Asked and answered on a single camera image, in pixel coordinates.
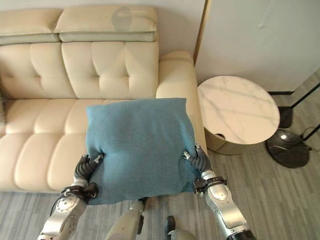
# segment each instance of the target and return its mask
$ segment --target marble tabletop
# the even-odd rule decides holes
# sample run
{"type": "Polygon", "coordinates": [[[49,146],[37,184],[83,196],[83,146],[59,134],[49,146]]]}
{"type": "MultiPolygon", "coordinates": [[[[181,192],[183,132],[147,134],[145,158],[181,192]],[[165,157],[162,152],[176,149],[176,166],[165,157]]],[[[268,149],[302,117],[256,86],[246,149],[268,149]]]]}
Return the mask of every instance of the marble tabletop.
{"type": "Polygon", "coordinates": [[[274,99],[261,86],[236,76],[210,78],[198,87],[204,127],[235,144],[270,138],[280,122],[274,99]]]}

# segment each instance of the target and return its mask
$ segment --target black joint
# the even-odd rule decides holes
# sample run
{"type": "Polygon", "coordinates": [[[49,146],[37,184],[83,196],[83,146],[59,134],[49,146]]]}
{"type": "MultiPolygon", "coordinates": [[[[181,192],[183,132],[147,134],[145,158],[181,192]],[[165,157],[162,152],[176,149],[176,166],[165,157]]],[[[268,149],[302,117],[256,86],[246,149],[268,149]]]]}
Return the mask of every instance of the black joint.
{"type": "Polygon", "coordinates": [[[227,185],[227,180],[224,179],[222,176],[216,176],[213,178],[209,178],[207,180],[195,178],[193,180],[193,192],[197,193],[206,193],[207,189],[211,186],[224,184],[227,185]]]}
{"type": "Polygon", "coordinates": [[[97,184],[95,182],[91,182],[86,187],[78,185],[67,186],[62,190],[59,198],[63,196],[76,196],[77,198],[82,199],[86,203],[88,203],[90,199],[96,198],[98,196],[98,193],[99,189],[97,184]]]}
{"type": "Polygon", "coordinates": [[[211,170],[210,160],[200,145],[196,144],[195,151],[197,157],[189,157],[188,161],[201,174],[205,171],[211,170]]]}
{"type": "Polygon", "coordinates": [[[257,240],[250,230],[237,232],[229,236],[226,240],[257,240]]]}
{"type": "Polygon", "coordinates": [[[96,170],[99,162],[101,161],[90,161],[88,155],[82,155],[80,161],[75,167],[74,177],[89,180],[91,174],[96,170]]]}

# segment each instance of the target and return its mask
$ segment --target white marble table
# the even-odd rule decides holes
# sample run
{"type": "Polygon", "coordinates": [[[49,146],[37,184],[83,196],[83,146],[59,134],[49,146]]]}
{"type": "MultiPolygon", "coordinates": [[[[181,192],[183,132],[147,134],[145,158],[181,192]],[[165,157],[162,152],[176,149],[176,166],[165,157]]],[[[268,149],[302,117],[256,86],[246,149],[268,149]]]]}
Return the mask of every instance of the white marble table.
{"type": "Polygon", "coordinates": [[[207,147],[240,154],[270,138],[280,121],[273,98],[259,85],[236,76],[210,78],[198,87],[207,147]]]}

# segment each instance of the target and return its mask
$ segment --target sofa backrest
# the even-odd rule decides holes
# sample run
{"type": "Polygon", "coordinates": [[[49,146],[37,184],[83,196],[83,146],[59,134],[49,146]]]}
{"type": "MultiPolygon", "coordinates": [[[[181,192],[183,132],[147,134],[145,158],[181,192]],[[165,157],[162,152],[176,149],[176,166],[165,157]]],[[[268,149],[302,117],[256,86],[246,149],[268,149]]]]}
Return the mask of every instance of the sofa backrest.
{"type": "Polygon", "coordinates": [[[58,9],[27,9],[2,12],[0,22],[5,98],[155,97],[159,47],[153,7],[69,7],[61,15],[58,9]]]}

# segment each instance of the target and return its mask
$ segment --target sofa headrest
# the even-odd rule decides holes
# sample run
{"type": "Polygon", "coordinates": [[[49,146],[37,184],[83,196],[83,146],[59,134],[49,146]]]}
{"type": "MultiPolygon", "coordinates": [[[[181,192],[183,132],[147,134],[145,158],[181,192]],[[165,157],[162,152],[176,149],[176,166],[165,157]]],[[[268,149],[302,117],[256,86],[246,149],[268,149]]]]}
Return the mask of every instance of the sofa headrest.
{"type": "Polygon", "coordinates": [[[59,42],[54,29],[61,9],[36,8],[0,13],[0,45],[59,42]]]}
{"type": "Polygon", "coordinates": [[[54,30],[63,42],[154,42],[156,31],[156,9],[145,5],[67,7],[54,30]]]}
{"type": "Polygon", "coordinates": [[[154,42],[157,12],[145,5],[72,6],[0,12],[0,45],[45,42],[154,42]]]}

